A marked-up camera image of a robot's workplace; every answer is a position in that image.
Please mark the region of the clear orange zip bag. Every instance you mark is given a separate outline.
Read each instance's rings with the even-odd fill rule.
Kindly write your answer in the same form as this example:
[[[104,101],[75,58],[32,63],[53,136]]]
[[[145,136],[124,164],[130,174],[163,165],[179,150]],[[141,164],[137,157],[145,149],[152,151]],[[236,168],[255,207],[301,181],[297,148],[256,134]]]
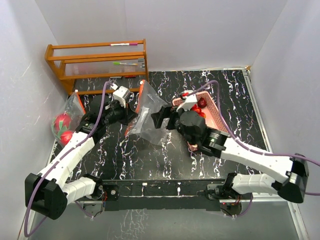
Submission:
[[[51,132],[62,147],[71,140],[85,113],[86,111],[76,89],[66,100],[60,113],[51,121]]]

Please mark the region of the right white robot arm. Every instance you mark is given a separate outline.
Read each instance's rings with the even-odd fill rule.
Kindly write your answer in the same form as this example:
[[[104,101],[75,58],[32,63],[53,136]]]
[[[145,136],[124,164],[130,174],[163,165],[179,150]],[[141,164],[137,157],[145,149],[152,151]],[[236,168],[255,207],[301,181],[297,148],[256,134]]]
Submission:
[[[229,173],[222,185],[207,186],[212,199],[236,199],[251,193],[277,194],[286,201],[300,204],[304,201],[309,177],[308,164],[303,156],[274,156],[270,152],[249,149],[237,143],[223,131],[206,125],[205,119],[192,110],[179,110],[176,106],[162,106],[151,114],[155,128],[168,119],[167,130],[176,130],[190,145],[209,156],[237,162],[260,174]]]

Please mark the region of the red apple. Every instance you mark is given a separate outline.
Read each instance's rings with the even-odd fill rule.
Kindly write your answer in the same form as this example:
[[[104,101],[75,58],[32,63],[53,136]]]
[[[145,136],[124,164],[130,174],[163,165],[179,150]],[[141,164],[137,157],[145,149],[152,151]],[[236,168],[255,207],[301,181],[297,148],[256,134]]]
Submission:
[[[60,143],[62,146],[65,146],[68,144],[68,142],[71,140],[72,136],[74,134],[74,131],[66,130],[64,131],[60,136]]]

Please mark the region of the red green dragon fruit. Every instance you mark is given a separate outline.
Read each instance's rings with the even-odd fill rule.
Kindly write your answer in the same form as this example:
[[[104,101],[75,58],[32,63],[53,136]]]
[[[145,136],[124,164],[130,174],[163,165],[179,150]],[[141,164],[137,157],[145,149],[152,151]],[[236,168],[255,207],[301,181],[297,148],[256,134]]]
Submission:
[[[51,131],[56,139],[60,140],[61,134],[69,130],[71,117],[66,112],[59,114],[51,124]]]

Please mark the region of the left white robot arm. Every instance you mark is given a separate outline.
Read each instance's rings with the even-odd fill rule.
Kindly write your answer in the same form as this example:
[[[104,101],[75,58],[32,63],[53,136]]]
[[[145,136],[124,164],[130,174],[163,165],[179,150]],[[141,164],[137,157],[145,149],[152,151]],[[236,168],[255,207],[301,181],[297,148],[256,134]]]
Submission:
[[[70,203],[89,196],[93,200],[103,195],[98,177],[89,174],[67,183],[82,158],[106,134],[114,123],[127,125],[137,114],[129,105],[129,97],[96,96],[69,142],[56,158],[38,174],[30,173],[24,181],[25,205],[52,220],[58,219]]]

